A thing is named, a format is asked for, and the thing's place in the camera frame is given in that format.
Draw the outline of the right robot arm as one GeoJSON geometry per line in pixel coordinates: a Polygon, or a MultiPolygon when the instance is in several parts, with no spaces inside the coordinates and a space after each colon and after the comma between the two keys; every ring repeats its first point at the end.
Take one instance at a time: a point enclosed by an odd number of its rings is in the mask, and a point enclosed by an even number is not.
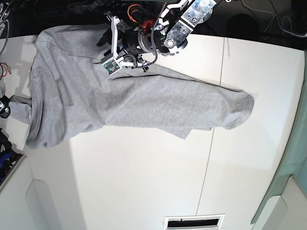
{"type": "MultiPolygon", "coordinates": [[[[13,1],[5,0],[0,2],[0,34],[6,31],[5,39],[2,48],[0,49],[0,55],[4,53],[10,35],[10,21],[9,15],[11,13],[13,1]]],[[[2,80],[7,75],[11,75],[12,71],[9,65],[5,62],[0,62],[0,80],[2,80]]],[[[10,99],[3,95],[0,97],[0,117],[2,119],[7,119],[11,114],[11,109],[9,107],[10,99]]]]}

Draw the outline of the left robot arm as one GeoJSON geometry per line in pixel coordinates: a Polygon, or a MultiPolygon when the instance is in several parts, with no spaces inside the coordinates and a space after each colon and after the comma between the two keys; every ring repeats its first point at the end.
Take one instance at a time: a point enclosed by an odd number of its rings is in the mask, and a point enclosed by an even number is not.
{"type": "Polygon", "coordinates": [[[110,28],[99,43],[109,44],[110,49],[100,64],[110,76],[123,68],[147,71],[159,55],[174,56],[183,50],[188,36],[211,17],[216,4],[214,0],[178,0],[150,10],[132,2],[126,8],[127,22],[114,12],[104,12],[110,28]]]}

